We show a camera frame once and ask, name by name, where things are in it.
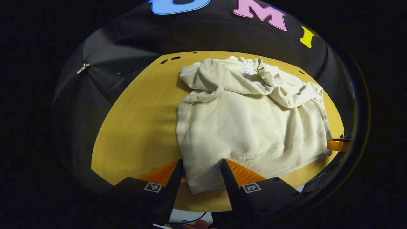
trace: wooden table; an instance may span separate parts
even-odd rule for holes
[[[245,59],[259,57],[246,53],[197,51],[163,55],[150,64],[124,90],[106,116],[93,148],[92,170],[115,185],[128,176],[140,178],[166,163],[182,158],[175,134],[177,107],[181,99],[192,90],[179,79],[180,68],[202,62],[207,57],[227,59],[231,55]],[[317,84],[296,66],[267,57],[261,58],[265,63],[278,66],[304,82]],[[342,120],[326,93],[324,104],[332,137],[339,138],[344,132]],[[297,188],[318,174],[336,153],[280,178]],[[185,175],[174,208],[208,212],[232,209],[226,189],[192,195]]]

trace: letter cutout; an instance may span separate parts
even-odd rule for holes
[[[257,18],[260,19],[261,21],[264,21],[269,16],[271,16],[271,19],[268,20],[270,25],[281,30],[287,31],[287,28],[284,25],[284,14],[281,13],[280,11],[272,7],[263,8],[259,4],[257,4],[254,0],[238,0],[237,2],[238,7],[237,9],[233,10],[234,14],[247,18],[254,18],[254,15],[249,10],[249,8],[251,8],[256,14]]]
[[[150,0],[151,11],[155,14],[175,14],[196,10],[208,5],[209,0],[194,0],[186,4],[174,4],[173,0]]]
[[[311,48],[312,37],[314,36],[311,31],[309,31],[304,26],[301,26],[304,29],[304,36],[300,38],[301,43],[305,44],[308,48]]]

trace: clothing tag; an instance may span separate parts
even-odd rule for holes
[[[244,74],[252,75],[252,72],[253,72],[253,69],[254,69],[253,67],[254,67],[254,64],[252,64],[250,62],[246,62],[243,65],[242,71],[240,71],[240,72],[244,73]]]

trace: blue letter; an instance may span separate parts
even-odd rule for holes
[[[151,11],[155,14],[174,14],[196,10],[206,6],[209,0],[194,0],[186,4],[174,4],[173,0],[150,0]]]

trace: metal clip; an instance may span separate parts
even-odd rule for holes
[[[90,66],[90,64],[83,64],[83,67],[77,71],[77,74],[79,75],[79,73],[81,73],[83,70],[85,70],[89,66]]]

